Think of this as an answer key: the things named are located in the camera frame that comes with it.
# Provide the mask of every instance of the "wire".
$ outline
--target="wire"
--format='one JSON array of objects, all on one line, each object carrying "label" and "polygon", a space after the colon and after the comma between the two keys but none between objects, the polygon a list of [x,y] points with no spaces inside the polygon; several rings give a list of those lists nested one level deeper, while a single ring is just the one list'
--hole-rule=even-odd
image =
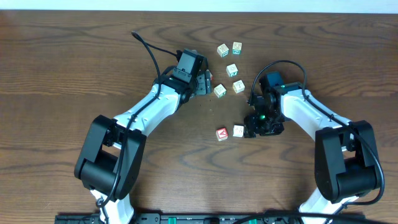
[{"label": "wire", "polygon": [[[131,32],[131,35],[132,35],[135,39],[137,39],[139,42],[144,43],[144,40],[140,37],[140,35],[138,35],[137,32],[133,31],[133,32]],[[165,49],[162,49],[162,48],[153,46],[152,44],[148,44],[147,42],[145,42],[145,43],[146,43],[146,45],[148,45],[149,47],[152,47],[153,49],[156,49],[156,50],[159,50],[159,51],[161,51],[161,52],[165,52],[165,53],[168,53],[168,54],[170,54],[170,55],[173,55],[174,57],[177,57],[177,54],[175,54],[175,53],[173,53],[173,52],[169,52],[168,50],[165,50]]]},{"label": "wire", "polygon": [[362,223],[362,224],[387,224],[384,222],[377,222],[367,219],[360,219],[355,217],[349,217],[346,215],[330,215],[330,214],[322,214],[322,213],[300,213],[300,212],[290,212],[290,211],[278,211],[278,212],[267,212],[260,215],[252,215],[246,218],[242,218],[233,224],[242,224],[244,222],[248,222],[250,220],[257,220],[260,218],[279,218],[279,217],[289,217],[289,218],[301,218],[301,217],[309,217],[309,218],[330,218],[334,220],[341,220],[351,223]]},{"label": "wire", "polygon": [[114,179],[114,182],[113,182],[113,185],[112,185],[112,189],[111,189],[109,195],[106,197],[105,200],[103,200],[102,198],[99,198],[99,199],[96,201],[96,206],[97,206],[98,208],[103,208],[103,207],[105,207],[105,205],[111,200],[111,198],[113,197],[113,195],[114,195],[114,193],[115,193],[115,191],[116,191],[116,189],[117,189],[118,182],[119,182],[119,180],[120,180],[120,173],[121,173],[121,169],[122,169],[122,163],[123,163],[123,158],[124,158],[124,151],[126,150],[126,147],[127,147],[127,136],[128,136],[128,133],[129,133],[129,130],[130,130],[130,127],[131,127],[132,122],[137,118],[137,115],[138,115],[142,110],[144,110],[147,106],[149,106],[153,101],[155,101],[156,99],[158,99],[158,97],[159,97],[159,95],[160,95],[160,89],[161,89],[161,86],[162,86],[161,83],[160,83],[160,70],[159,70],[159,66],[158,66],[158,64],[157,64],[157,62],[156,62],[156,59],[155,59],[155,57],[154,57],[154,54],[150,51],[150,48],[149,48],[148,44],[144,41],[144,39],[142,39],[142,37],[141,37],[137,32],[132,31],[132,32],[131,32],[131,35],[132,35],[133,37],[135,37],[137,40],[139,40],[142,44],[144,44],[144,47],[147,49],[147,51],[148,51],[150,57],[151,57],[152,60],[154,61],[155,68],[156,68],[156,72],[157,72],[157,78],[158,78],[158,81],[159,81],[159,84],[158,84],[159,87],[158,87],[158,89],[157,89],[157,93],[155,94],[155,96],[154,96],[151,100],[149,100],[144,106],[141,106],[141,107],[140,107],[134,114],[132,114],[131,117],[129,118],[129,122],[127,123],[127,126],[126,126],[126,132],[124,133],[124,136],[123,136],[123,142],[122,142],[122,144],[121,144],[120,155],[119,155],[119,163],[118,163],[118,169],[116,170],[116,177],[115,177],[115,179]]},{"label": "wire", "polygon": [[329,119],[331,119],[332,121],[338,123],[339,125],[341,125],[342,127],[345,127],[351,134],[353,134],[353,136],[363,145],[365,146],[366,150],[368,151],[368,153],[370,153],[373,161],[376,164],[376,167],[380,173],[380,190],[378,195],[376,196],[376,198],[374,198],[373,200],[370,200],[368,202],[346,202],[343,204],[343,208],[345,208],[347,205],[372,205],[378,201],[380,201],[381,197],[383,196],[384,193],[384,189],[386,188],[386,183],[384,180],[384,172],[383,169],[381,168],[379,159],[376,157],[375,153],[373,152],[372,148],[370,147],[370,145],[365,141],[365,139],[363,139],[359,134],[356,133],[356,131],[354,130],[354,127],[352,126],[352,123],[350,123],[349,125],[341,122],[340,120],[336,119],[333,114],[328,114],[326,111],[324,111],[322,108],[320,108],[318,105],[316,105],[314,102],[311,101],[310,97],[307,96],[305,94],[305,86],[307,85],[307,72],[305,71],[305,69],[297,62],[293,62],[290,60],[278,60],[275,62],[270,63],[269,65],[265,66],[256,76],[256,78],[254,79],[253,85],[251,87],[251,92],[250,92],[250,99],[249,99],[249,104],[252,103],[252,96],[253,96],[253,92],[254,92],[254,86],[257,82],[257,79],[261,76],[261,74],[267,70],[269,67],[277,64],[277,63],[291,63],[294,64],[296,66],[298,66],[298,68],[301,69],[301,71],[303,71],[303,75],[304,75],[304,83],[303,83],[303,88],[302,88],[302,95],[305,98],[305,100],[307,100],[314,108],[316,108],[317,110],[319,110],[321,113],[323,113],[324,115],[328,116]]}]

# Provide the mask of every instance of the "cube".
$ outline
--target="cube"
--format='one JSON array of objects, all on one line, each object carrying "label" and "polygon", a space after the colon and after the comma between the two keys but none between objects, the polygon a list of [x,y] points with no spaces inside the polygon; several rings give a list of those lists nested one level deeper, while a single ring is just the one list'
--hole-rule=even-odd
[{"label": "cube", "polygon": [[228,74],[229,77],[233,77],[238,74],[238,68],[236,67],[235,64],[228,65],[226,67],[226,73]]},{"label": "cube", "polygon": [[228,133],[226,132],[225,128],[221,128],[216,131],[217,139],[218,141],[223,141],[225,139],[228,139]]},{"label": "cube", "polygon": [[219,84],[218,86],[216,86],[216,88],[214,88],[214,93],[218,98],[221,98],[222,96],[225,95],[226,89],[222,84]]},{"label": "cube", "polygon": [[221,44],[220,46],[217,47],[217,53],[221,57],[225,57],[228,55],[229,48],[225,44]]},{"label": "cube", "polygon": [[232,54],[241,54],[242,51],[242,43],[234,42],[232,45]]},{"label": "cube", "polygon": [[210,73],[210,81],[213,81],[213,74],[211,74],[210,70],[207,70]]},{"label": "cube", "polygon": [[241,125],[234,125],[234,137],[243,137],[244,127]]},{"label": "cube", "polygon": [[240,93],[244,90],[244,84],[242,80],[233,83],[232,88],[234,89],[235,93]]}]

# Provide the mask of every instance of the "wooden tabletop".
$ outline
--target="wooden tabletop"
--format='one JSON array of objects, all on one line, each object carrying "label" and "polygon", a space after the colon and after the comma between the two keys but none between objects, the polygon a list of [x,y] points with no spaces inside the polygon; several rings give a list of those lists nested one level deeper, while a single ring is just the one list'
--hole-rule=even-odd
[{"label": "wooden tabletop", "polygon": [[[308,89],[334,112],[372,124],[386,192],[376,205],[351,207],[398,222],[398,17],[371,14],[192,12],[0,12],[0,223],[53,223],[59,213],[91,213],[95,199],[73,169],[91,122],[134,106],[156,77],[137,30],[167,50],[208,57],[213,86],[226,96],[197,97],[148,137],[135,208],[165,213],[295,209],[316,188],[314,142],[295,123],[280,136],[229,137],[215,131],[252,112],[255,75],[288,59],[308,72]],[[217,46],[243,43],[221,58]],[[154,51],[163,70],[172,56]],[[239,75],[229,78],[235,63]],[[286,83],[302,82],[292,65],[276,65]],[[232,83],[246,85],[235,94]],[[371,200],[377,191],[362,201]]]}]

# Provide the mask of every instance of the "white background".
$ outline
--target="white background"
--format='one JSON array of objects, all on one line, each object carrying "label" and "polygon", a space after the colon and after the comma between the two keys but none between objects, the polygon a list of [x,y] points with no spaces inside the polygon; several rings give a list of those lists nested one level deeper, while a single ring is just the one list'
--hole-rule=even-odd
[{"label": "white background", "polygon": [[0,9],[398,13],[398,0],[0,0]]}]

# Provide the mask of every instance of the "wooden table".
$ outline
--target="wooden table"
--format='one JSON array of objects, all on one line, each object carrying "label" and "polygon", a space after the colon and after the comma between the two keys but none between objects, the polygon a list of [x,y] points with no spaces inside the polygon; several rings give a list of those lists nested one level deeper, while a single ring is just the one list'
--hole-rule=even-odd
[{"label": "wooden table", "polygon": [[[150,90],[155,68],[133,39],[209,58],[213,85],[227,95],[197,97],[148,137],[136,208],[184,212],[295,209],[315,189],[314,143],[295,123],[280,136],[230,137],[215,130],[241,124],[254,76],[280,59],[300,62],[308,89],[336,113],[375,130],[386,173],[377,204],[351,207],[368,218],[398,222],[398,17],[371,14],[191,12],[0,12],[0,223],[52,223],[59,213],[91,213],[95,200],[73,168],[92,120],[112,118]],[[241,56],[217,46],[243,43]],[[160,68],[175,59],[154,51]],[[236,63],[239,75],[228,78]],[[302,82],[277,65],[287,83]],[[242,79],[244,93],[232,82]],[[377,192],[362,200],[372,199]]]}]

